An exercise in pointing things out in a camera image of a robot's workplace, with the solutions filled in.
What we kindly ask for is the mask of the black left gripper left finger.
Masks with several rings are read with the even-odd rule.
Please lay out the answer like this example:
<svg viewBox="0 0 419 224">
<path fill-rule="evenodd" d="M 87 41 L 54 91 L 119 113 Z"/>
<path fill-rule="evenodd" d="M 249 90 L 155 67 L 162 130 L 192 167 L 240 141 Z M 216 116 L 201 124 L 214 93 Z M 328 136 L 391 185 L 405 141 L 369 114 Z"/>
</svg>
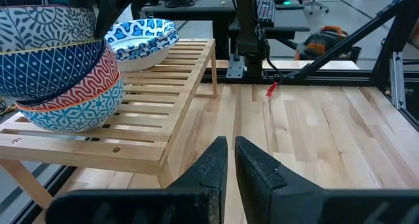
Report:
<svg viewBox="0 0 419 224">
<path fill-rule="evenodd" d="M 228 143 L 218 136 L 165 189 L 85 189 L 59 196 L 46 224 L 222 224 Z"/>
</svg>

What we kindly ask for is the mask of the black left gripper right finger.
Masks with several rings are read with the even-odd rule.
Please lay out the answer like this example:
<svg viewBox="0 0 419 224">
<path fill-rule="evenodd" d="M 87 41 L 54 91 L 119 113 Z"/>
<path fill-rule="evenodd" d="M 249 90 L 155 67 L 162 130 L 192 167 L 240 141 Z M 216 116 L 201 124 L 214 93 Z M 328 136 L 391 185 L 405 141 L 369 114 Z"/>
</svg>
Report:
<svg viewBox="0 0 419 224">
<path fill-rule="evenodd" d="M 324 189 L 242 136 L 235 163 L 248 224 L 419 224 L 419 189 Z"/>
</svg>

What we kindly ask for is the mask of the blue patterned paper bowl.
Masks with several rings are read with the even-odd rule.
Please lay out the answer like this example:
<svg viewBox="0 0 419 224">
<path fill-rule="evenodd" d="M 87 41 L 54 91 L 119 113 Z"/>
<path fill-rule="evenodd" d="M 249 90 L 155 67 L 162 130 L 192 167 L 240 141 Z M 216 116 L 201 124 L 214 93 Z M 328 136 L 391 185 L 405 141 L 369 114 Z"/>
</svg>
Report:
<svg viewBox="0 0 419 224">
<path fill-rule="evenodd" d="M 177 33 L 175 24 L 171 20 L 160 18 L 146 18 L 131 20 L 115 24 L 105 35 L 105 39 L 110 44 L 120 44 L 122 41 L 128 41 L 129 45 L 147 40 L 147 36 L 167 37 L 169 34 Z"/>
<path fill-rule="evenodd" d="M 169 48 L 164 48 L 144 58 L 118 61 L 118 68 L 121 72 L 133 72 L 149 69 L 150 67 L 153 67 L 163 62 L 165 58 L 168 56 L 169 51 Z"/>
<path fill-rule="evenodd" d="M 142 42 L 132 45 L 129 45 L 128 41 L 122 41 L 120 44 L 114 44 L 111 47 L 118 60 L 135 60 L 163 51 L 176 44 L 178 40 L 178 34 L 172 33 L 167 37 L 159 36 L 151 38 L 147 36 L 147 40 L 144 39 Z"/>
</svg>

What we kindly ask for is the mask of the black white floral ceramic bowl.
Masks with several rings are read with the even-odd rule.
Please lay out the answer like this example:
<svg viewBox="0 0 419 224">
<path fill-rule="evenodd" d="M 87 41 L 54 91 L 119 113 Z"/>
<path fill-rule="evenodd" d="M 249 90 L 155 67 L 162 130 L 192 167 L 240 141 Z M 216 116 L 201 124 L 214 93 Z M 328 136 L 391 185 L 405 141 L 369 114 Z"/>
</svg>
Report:
<svg viewBox="0 0 419 224">
<path fill-rule="evenodd" d="M 62 5 L 0 7 L 0 52 L 59 47 L 91 41 L 93 10 Z"/>
</svg>

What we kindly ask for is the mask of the red wave patterned ceramic bowl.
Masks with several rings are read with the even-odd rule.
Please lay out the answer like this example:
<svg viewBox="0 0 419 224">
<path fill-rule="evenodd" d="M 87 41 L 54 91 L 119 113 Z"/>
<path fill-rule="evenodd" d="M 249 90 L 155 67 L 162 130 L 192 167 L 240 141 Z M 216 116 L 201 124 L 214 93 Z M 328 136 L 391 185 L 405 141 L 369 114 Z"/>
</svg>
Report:
<svg viewBox="0 0 419 224">
<path fill-rule="evenodd" d="M 66 92 L 41 103 L 28 104 L 16 102 L 18 109 L 29 111 L 51 111 L 77 105 L 91 100 L 109 90 L 120 77 L 117 59 L 109 44 L 106 44 L 102 57 L 90 73 Z"/>
</svg>

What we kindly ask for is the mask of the dark blue diamond ceramic bowl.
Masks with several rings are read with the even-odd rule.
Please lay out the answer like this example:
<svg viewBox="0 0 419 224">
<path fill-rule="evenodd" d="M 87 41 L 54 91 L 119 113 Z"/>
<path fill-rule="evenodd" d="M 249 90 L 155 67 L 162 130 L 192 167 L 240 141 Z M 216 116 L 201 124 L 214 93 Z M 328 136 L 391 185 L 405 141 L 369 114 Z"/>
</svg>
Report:
<svg viewBox="0 0 419 224">
<path fill-rule="evenodd" d="M 0 96 L 36 102 L 79 83 L 100 60 L 106 41 L 0 54 Z"/>
</svg>

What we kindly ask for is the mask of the wooden slatted shelf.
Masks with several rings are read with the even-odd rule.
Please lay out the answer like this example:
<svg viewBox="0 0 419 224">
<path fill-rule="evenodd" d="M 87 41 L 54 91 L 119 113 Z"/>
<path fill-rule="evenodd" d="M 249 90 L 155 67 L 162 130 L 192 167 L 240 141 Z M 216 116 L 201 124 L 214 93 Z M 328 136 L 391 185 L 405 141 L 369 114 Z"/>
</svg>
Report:
<svg viewBox="0 0 419 224">
<path fill-rule="evenodd" d="M 215 41 L 180 39 L 161 64 L 122 74 L 117 113 L 88 132 L 53 134 L 17 113 L 0 124 L 0 168 L 42 208 L 52 195 L 26 161 L 147 174 L 167 187 L 168 155 L 207 68 L 217 69 Z"/>
</svg>

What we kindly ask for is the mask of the black office desk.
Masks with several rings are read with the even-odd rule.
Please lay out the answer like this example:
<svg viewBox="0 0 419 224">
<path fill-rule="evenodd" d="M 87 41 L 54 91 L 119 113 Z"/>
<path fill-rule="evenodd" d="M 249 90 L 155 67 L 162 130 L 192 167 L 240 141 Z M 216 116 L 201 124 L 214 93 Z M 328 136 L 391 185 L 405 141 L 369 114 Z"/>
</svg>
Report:
<svg viewBox="0 0 419 224">
<path fill-rule="evenodd" d="M 235 12 L 229 12 L 225 26 L 228 36 L 236 39 L 240 25 Z M 277 10 L 274 16 L 274 27 L 264 27 L 267 39 L 294 39 L 296 32 L 310 31 L 307 19 L 302 10 Z"/>
<path fill-rule="evenodd" d="M 229 25 L 236 17 L 231 0 L 197 0 L 193 6 L 176 8 L 145 6 L 142 11 L 148 16 L 167 20 L 212 21 L 216 57 L 220 60 L 228 59 Z"/>
</svg>

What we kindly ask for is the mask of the teal star patterned ceramic bowl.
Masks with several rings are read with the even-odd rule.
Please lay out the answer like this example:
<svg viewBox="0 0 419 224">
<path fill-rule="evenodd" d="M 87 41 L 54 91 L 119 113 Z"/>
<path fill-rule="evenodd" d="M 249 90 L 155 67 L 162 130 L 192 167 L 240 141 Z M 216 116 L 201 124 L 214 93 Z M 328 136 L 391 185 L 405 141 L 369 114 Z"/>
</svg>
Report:
<svg viewBox="0 0 419 224">
<path fill-rule="evenodd" d="M 104 93 L 72 106 L 46 111 L 19 108 L 19 112 L 35 126 L 54 132 L 85 132 L 101 127 L 117 112 L 124 95 L 121 78 Z"/>
</svg>

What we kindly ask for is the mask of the black computer keyboard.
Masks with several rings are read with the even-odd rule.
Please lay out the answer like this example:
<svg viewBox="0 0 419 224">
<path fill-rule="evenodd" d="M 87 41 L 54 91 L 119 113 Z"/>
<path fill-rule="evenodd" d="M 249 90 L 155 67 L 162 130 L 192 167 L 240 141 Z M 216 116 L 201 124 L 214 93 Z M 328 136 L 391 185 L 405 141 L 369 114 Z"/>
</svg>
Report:
<svg viewBox="0 0 419 224">
<path fill-rule="evenodd" d="M 274 27 L 275 2 L 273 0 L 256 0 L 257 18 L 260 25 Z"/>
</svg>

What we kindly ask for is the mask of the orange black backpack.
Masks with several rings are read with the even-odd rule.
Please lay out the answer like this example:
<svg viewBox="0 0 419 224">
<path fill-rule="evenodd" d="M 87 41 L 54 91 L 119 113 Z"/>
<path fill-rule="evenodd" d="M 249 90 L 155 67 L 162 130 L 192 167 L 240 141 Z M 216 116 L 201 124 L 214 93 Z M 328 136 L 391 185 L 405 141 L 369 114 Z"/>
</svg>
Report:
<svg viewBox="0 0 419 224">
<path fill-rule="evenodd" d="M 295 60 L 316 60 L 348 37 L 339 26 L 324 26 L 302 43 L 296 45 Z M 357 62 L 362 48 L 352 46 L 343 50 L 334 60 Z"/>
</svg>

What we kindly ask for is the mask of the black aluminium table frame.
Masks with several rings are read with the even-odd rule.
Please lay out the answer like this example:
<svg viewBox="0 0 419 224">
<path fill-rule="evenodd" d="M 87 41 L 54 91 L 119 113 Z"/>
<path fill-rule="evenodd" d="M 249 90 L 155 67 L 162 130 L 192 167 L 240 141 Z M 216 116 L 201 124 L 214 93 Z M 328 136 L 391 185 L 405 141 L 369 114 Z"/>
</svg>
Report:
<svg viewBox="0 0 419 224">
<path fill-rule="evenodd" d="M 220 81 L 228 84 L 272 84 L 278 86 L 289 85 L 315 85 L 315 86 L 374 86 L 385 93 L 391 99 L 390 88 L 390 58 L 393 52 L 402 52 L 409 39 L 410 33 L 419 19 L 419 0 L 393 0 L 389 5 L 380 10 L 376 16 L 354 31 L 351 35 L 320 56 L 316 60 L 305 60 L 307 63 L 297 70 L 281 69 L 274 65 L 270 59 L 270 46 L 268 39 L 269 59 L 263 60 L 263 72 L 261 78 L 247 76 L 247 67 L 244 61 L 244 76 L 241 79 L 226 78 L 226 70 L 215 70 L 213 73 L 206 72 L 204 83 Z M 382 48 L 372 70 L 326 70 L 326 64 L 332 61 L 345 63 L 350 60 L 334 60 L 343 50 L 356 46 L 360 40 L 385 24 L 388 20 L 393 23 L 382 42 Z M 296 49 L 296 43 L 284 40 L 283 44 Z M 405 86 L 407 84 L 416 87 L 419 93 L 419 70 L 404 71 Z M 406 109 L 398 111 L 419 131 L 419 122 Z"/>
</svg>

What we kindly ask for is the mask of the grey metal mounting bracket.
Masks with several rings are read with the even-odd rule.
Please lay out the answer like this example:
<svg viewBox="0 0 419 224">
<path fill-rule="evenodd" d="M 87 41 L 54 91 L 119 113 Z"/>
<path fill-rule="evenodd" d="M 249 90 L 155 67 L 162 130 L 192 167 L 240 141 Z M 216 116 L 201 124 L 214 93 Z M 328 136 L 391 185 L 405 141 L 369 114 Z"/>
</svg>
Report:
<svg viewBox="0 0 419 224">
<path fill-rule="evenodd" d="M 228 79 L 241 79 L 244 76 L 244 57 L 239 54 L 231 54 L 226 78 Z"/>
</svg>

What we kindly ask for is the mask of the silver metal corner bracket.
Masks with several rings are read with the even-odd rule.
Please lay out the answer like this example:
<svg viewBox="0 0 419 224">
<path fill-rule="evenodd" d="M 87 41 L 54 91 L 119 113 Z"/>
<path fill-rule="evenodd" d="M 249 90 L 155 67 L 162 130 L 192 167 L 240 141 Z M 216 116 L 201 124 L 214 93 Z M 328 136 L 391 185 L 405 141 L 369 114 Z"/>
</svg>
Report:
<svg viewBox="0 0 419 224">
<path fill-rule="evenodd" d="M 396 109 L 406 109 L 405 80 L 402 52 L 393 52 L 390 58 L 391 101 Z"/>
</svg>

